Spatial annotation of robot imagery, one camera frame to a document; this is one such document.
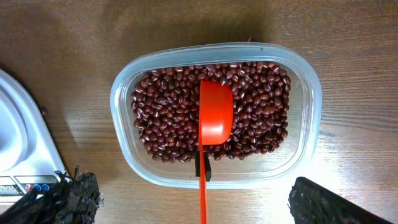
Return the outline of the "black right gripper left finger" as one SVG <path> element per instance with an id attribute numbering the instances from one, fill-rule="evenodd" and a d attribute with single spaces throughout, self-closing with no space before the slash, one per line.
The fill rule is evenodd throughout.
<path id="1" fill-rule="evenodd" d="M 1 224 L 71 223 L 92 224 L 103 204 L 103 194 L 92 172 L 78 172 L 73 177 L 57 170 L 60 182 L 38 197 L 34 189 L 1 214 Z"/>

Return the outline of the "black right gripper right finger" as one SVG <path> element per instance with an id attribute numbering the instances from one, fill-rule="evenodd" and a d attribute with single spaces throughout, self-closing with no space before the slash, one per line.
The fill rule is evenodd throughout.
<path id="1" fill-rule="evenodd" d="M 295 224 L 391 224 L 306 177 L 296 178 L 289 209 Z"/>

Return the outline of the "red plastic measuring scoop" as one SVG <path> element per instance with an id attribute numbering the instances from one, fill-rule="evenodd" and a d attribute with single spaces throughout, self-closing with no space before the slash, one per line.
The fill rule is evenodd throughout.
<path id="1" fill-rule="evenodd" d="M 204 145 L 223 144 L 228 139 L 233 118 L 233 100 L 229 87 L 202 81 L 199 106 L 200 223 L 208 223 Z"/>

